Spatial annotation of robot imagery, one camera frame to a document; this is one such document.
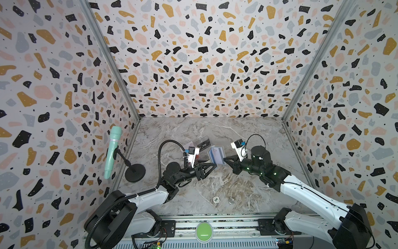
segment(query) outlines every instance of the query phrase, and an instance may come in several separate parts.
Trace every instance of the mint green microphone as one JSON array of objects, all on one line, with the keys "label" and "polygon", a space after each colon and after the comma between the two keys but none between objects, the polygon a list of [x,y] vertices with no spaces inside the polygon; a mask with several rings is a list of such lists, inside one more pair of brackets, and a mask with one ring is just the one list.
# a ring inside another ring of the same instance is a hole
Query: mint green microphone
[{"label": "mint green microphone", "polygon": [[112,174],[113,162],[114,162],[113,153],[117,148],[117,144],[121,136],[122,136],[122,128],[120,128],[119,126],[113,126],[111,129],[111,133],[109,135],[109,147],[108,147],[108,153],[106,154],[105,172],[104,172],[105,179],[108,179]]}]

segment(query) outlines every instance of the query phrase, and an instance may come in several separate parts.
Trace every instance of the round green button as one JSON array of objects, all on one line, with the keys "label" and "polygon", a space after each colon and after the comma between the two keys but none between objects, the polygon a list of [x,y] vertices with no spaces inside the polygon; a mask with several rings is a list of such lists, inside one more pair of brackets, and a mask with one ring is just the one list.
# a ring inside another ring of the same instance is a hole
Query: round green button
[{"label": "round green button", "polygon": [[213,229],[207,222],[202,222],[196,227],[196,238],[200,242],[207,242],[213,235]]}]

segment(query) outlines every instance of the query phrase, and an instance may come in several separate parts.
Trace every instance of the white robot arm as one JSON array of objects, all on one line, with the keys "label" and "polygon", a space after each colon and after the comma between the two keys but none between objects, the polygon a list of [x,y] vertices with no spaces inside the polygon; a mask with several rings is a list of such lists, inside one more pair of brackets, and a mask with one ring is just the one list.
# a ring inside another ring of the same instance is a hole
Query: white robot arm
[{"label": "white robot arm", "polygon": [[240,154],[238,150],[243,149],[246,153],[246,147],[237,146],[242,144],[241,139],[231,143],[238,155],[224,158],[234,174],[242,171],[256,174],[268,187],[300,201],[322,217],[306,216],[283,208],[273,221],[277,233],[303,232],[328,241],[337,249],[366,248],[373,235],[363,207],[338,202],[303,183],[286,169],[273,165],[269,151],[263,146],[254,146],[251,157],[243,158],[243,151]]}]

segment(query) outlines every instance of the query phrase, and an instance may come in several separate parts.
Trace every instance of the terrazzo wallpaper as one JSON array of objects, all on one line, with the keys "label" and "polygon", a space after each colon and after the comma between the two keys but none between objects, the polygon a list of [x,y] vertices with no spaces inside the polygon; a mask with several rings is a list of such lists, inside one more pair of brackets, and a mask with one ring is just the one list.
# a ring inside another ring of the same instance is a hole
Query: terrazzo wallpaper
[{"label": "terrazzo wallpaper", "polygon": [[286,122],[316,187],[363,206],[387,249],[398,247],[397,24],[396,0],[357,1]]},{"label": "terrazzo wallpaper", "polygon": [[0,2],[0,248],[82,248],[130,110],[73,0]]},{"label": "terrazzo wallpaper", "polygon": [[141,117],[277,117],[342,1],[89,2]]}]

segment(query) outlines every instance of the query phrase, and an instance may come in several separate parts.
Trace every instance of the gray marble tabletop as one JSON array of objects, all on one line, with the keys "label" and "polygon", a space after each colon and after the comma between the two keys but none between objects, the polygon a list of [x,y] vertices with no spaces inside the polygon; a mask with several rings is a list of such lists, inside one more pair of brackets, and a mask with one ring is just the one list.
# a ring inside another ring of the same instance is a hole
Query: gray marble tabletop
[{"label": "gray marble tabletop", "polygon": [[[236,154],[231,142],[239,138],[246,141],[254,133],[264,137],[274,164],[286,168],[307,183],[281,122],[280,118],[143,118],[129,159],[133,164],[143,164],[146,175],[137,183],[127,182],[123,177],[119,190],[136,193],[156,185],[158,148],[164,140],[173,139],[184,145],[208,136],[211,145],[224,146],[226,155],[230,156]],[[248,154],[253,146],[263,144],[259,136],[251,137],[247,146]],[[173,161],[183,167],[181,149],[176,144],[167,143],[162,148],[162,171]],[[213,202],[214,196],[220,198],[219,203]],[[233,204],[228,201],[231,197],[234,199]],[[247,172],[235,175],[225,164],[217,165],[204,180],[193,179],[179,189],[173,200],[154,206],[152,210],[160,215],[249,214],[278,212],[282,207],[310,211],[293,198],[266,187],[258,176]]]}]

